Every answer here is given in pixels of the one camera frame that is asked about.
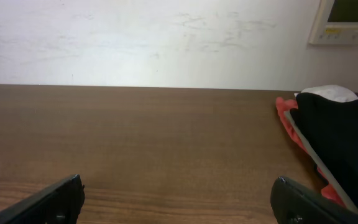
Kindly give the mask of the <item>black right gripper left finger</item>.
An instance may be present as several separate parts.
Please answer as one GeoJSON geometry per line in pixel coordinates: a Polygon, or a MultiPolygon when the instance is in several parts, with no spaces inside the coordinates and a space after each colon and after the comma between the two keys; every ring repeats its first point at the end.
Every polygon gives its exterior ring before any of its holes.
{"type": "Polygon", "coordinates": [[[80,175],[66,177],[0,212],[0,224],[76,224],[85,202],[80,175]]]}

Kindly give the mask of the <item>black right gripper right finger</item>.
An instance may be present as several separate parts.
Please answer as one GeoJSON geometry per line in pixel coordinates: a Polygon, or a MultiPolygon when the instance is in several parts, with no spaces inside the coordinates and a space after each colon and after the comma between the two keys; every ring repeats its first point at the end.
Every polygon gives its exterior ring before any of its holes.
{"type": "Polygon", "coordinates": [[[358,224],[358,214],[285,176],[275,180],[270,204],[278,224],[358,224]]]}

